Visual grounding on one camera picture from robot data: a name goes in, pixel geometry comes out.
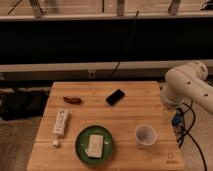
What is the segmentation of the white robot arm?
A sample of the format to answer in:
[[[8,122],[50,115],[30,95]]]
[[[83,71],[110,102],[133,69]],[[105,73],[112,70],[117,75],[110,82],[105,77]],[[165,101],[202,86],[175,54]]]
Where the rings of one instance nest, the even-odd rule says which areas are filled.
[[[208,68],[201,61],[192,61],[169,69],[165,74],[166,85],[160,93],[163,105],[162,122],[170,124],[185,98],[195,101],[213,114],[213,87],[205,80]]]

